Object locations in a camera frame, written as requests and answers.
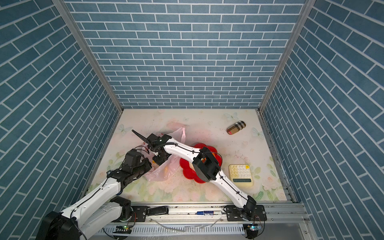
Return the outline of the pink plastic bag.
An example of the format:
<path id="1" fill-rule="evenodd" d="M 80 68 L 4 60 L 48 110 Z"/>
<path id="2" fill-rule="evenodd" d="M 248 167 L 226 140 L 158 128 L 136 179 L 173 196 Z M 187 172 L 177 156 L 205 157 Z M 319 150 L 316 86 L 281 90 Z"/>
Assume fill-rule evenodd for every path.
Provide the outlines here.
<path id="1" fill-rule="evenodd" d="M 182 126 L 173 133 L 170 133 L 170 136 L 184 144 L 186 140 L 185 127 Z M 159 167 L 153 163 L 152 169 L 144 174 L 145 179 L 149 182 L 163 182 L 168 180 L 180 167 L 180 159 L 181 158 L 176 155 L 171 155 L 168 160 Z"/>

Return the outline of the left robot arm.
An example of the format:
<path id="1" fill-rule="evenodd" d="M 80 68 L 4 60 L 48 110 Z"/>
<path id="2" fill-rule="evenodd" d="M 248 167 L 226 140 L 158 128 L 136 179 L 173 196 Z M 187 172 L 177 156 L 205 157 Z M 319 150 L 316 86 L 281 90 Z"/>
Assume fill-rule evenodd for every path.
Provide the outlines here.
<path id="1" fill-rule="evenodd" d="M 124 161 L 120 169 L 82 199 L 60 212 L 50 212 L 42 220 L 38 240 L 87 240 L 113 221 L 136 218 L 131 201 L 120 197 L 122 190 L 151 170 L 148 158 Z"/>

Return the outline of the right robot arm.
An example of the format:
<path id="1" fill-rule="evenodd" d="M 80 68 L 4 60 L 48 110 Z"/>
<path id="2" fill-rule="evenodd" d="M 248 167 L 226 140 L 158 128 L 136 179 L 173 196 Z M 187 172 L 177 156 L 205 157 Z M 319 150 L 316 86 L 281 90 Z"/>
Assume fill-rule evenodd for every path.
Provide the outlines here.
<path id="1" fill-rule="evenodd" d="M 233 202 L 239 217 L 245 221 L 267 220 L 265 210 L 258 206 L 256 200 L 241 191 L 223 172 L 214 153 L 207 147 L 194 148 L 178 142 L 169 135 L 161 137 L 151 134 L 141 137 L 147 148 L 154 154 L 153 160 L 159 166 L 163 165 L 170 156 L 175 155 L 191 163 L 197 174 L 205 183 L 218 187 Z"/>

